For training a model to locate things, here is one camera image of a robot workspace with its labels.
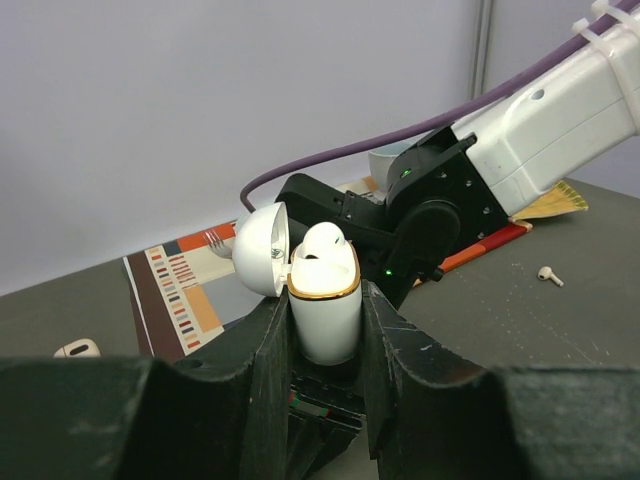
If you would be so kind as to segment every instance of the zip tie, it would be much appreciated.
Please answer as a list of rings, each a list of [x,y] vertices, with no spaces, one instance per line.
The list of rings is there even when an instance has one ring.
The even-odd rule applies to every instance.
[[[613,10],[615,10],[615,7],[609,6],[607,0],[596,1],[591,8],[596,15],[599,15],[602,12],[606,12],[607,14],[610,14],[611,16],[616,18],[616,20],[618,20],[618,18],[614,15],[619,15],[620,12],[614,12]],[[623,23],[634,33],[636,33],[638,39],[640,40],[640,24],[638,24],[638,22],[636,22],[633,17],[631,18],[633,22],[628,22],[627,19],[625,19],[621,23]],[[636,127],[636,135],[640,135],[640,103],[635,98],[633,85],[631,84],[631,81],[626,73],[626,68],[622,63],[620,55],[605,40],[589,30],[589,21],[586,18],[582,18],[574,23],[571,27],[571,30],[573,31],[573,33],[582,35],[589,43],[591,43],[591,45],[593,45],[598,51],[600,51],[600,53],[602,53],[602,55],[604,55],[604,58],[609,64],[609,67],[611,67],[611,71],[616,77],[618,87],[622,92],[622,97],[627,105],[627,109],[629,110],[631,119],[633,120],[633,123]]]

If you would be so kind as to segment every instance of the white zip tie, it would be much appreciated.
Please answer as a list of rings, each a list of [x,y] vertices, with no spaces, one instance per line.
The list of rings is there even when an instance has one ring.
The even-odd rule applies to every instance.
[[[608,0],[596,0],[591,5],[591,11],[598,18],[605,14],[612,16],[621,24],[629,28],[638,37],[638,40],[640,40],[640,23],[628,13],[618,9],[617,7],[609,5]],[[627,104],[627,109],[629,110],[631,119],[636,127],[636,135],[640,135],[640,102],[636,99],[633,91],[633,84],[629,79],[626,67],[622,62],[619,52],[616,52],[615,49],[604,39],[589,30],[589,21],[586,18],[582,18],[574,23],[571,30],[578,35],[582,35],[589,43],[599,50],[602,55],[604,55],[611,67],[611,71],[616,77],[618,87],[620,88],[625,103]]]

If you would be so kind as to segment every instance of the cable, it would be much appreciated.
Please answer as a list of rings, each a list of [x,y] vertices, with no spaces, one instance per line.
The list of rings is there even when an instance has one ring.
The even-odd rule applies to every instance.
[[[639,4],[640,0],[621,0],[616,6],[628,13],[631,12],[631,10],[633,10]],[[596,34],[601,35],[609,28],[611,28],[615,23],[617,23],[617,21],[614,18],[609,15],[605,15],[598,21],[593,23],[590,26],[590,29]],[[280,167],[265,172],[245,185],[245,187],[240,191],[240,201],[247,208],[247,210],[253,212],[255,210],[255,207],[249,201],[249,194],[259,186],[264,185],[271,180],[275,180],[278,177],[286,175],[287,173],[295,172],[296,170],[301,170],[313,165],[336,160],[348,155],[354,155],[356,153],[373,150],[374,148],[378,148],[389,143],[399,142],[401,140],[415,137],[417,135],[423,135],[427,132],[430,132],[431,130],[453,123],[459,118],[469,115],[476,110],[480,110],[481,108],[484,108],[503,97],[511,95],[513,92],[521,89],[528,83],[531,83],[533,80],[543,75],[560,62],[566,60],[586,44],[587,40],[585,40],[584,37],[576,35],[562,44],[556,50],[551,52],[549,55],[544,57],[542,60],[538,61],[510,80],[507,80],[506,82],[497,86],[493,90],[471,100],[470,102],[465,103],[464,105],[456,107],[436,117],[430,118],[429,120],[425,120],[423,122],[416,123],[415,125],[411,125],[394,132],[389,132],[384,135],[352,143],[350,145],[345,145],[343,147],[333,148],[331,150],[326,150],[314,155],[309,155],[308,157],[289,162],[285,165],[281,165]]]

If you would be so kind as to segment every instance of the table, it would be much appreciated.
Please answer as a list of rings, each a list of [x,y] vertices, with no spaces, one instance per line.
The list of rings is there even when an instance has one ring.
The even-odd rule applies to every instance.
[[[640,364],[640,200],[570,182],[587,213],[533,232],[412,291],[400,313],[485,366]],[[536,278],[549,265],[558,288]],[[0,298],[0,355],[52,355],[82,337],[138,353],[126,273],[109,262]],[[376,478],[366,437],[316,478]]]

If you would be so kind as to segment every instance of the earbud case lid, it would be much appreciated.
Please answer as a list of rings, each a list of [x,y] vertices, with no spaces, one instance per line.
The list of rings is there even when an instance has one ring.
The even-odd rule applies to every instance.
[[[236,233],[233,265],[242,284],[266,297],[279,297],[291,270],[289,219],[283,202],[253,212]]]

